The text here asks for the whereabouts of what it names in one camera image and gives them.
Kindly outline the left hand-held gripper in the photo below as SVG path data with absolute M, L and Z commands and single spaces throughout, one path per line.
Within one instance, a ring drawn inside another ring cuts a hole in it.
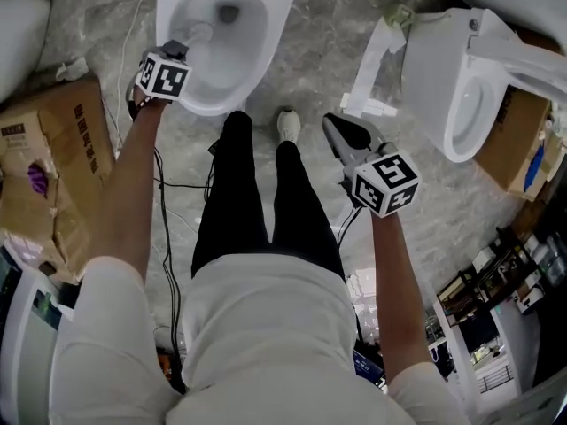
M 147 97 L 179 101 L 192 68 L 177 59 L 186 58 L 189 48 L 175 40 L 170 40 L 159 48 L 160 50 L 148 50 L 144 54 L 135 85 Z

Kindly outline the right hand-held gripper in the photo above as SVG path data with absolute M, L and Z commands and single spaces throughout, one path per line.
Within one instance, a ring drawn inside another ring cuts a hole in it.
M 420 186 L 416 164 L 374 124 L 328 112 L 322 118 L 322 130 L 343 166 L 340 185 L 354 206 L 384 218 L 413 203 Z

